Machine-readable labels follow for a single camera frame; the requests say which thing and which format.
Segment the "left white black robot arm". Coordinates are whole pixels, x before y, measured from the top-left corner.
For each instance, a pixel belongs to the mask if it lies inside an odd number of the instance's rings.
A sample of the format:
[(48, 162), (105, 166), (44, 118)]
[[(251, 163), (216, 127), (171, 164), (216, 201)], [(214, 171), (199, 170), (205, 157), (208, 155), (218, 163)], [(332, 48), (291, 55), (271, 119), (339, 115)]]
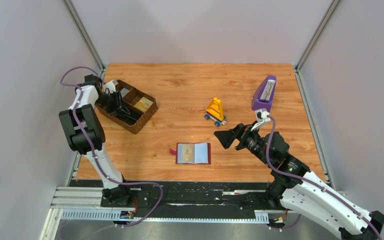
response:
[(127, 206), (132, 201), (130, 188), (116, 169), (105, 147), (106, 136), (96, 115), (96, 107), (118, 120), (135, 123), (141, 114), (123, 100), (115, 80), (103, 83), (93, 74), (75, 86), (71, 106), (58, 114), (69, 147), (84, 155), (98, 172), (103, 183), (102, 196), (110, 204)]

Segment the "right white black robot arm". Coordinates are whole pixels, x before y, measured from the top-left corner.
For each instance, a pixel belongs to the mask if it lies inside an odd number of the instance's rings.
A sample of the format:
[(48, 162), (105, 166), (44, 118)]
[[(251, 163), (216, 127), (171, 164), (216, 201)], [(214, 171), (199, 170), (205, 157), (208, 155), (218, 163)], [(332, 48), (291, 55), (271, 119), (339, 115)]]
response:
[(271, 199), (324, 227), (340, 240), (380, 240), (384, 214), (368, 211), (346, 199), (310, 168), (290, 154), (290, 146), (278, 131), (265, 137), (252, 125), (238, 124), (214, 132), (224, 149), (235, 140), (237, 151), (247, 149), (271, 169), (274, 181), (267, 189)]

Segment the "red leather card holder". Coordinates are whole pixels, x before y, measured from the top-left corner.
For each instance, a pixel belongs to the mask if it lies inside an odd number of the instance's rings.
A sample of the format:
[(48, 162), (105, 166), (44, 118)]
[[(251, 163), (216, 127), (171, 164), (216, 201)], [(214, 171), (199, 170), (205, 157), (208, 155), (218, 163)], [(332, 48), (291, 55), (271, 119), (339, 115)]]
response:
[(211, 144), (209, 142), (187, 143), (178, 142), (176, 148), (169, 149), (175, 156), (175, 163), (181, 165), (210, 165)]

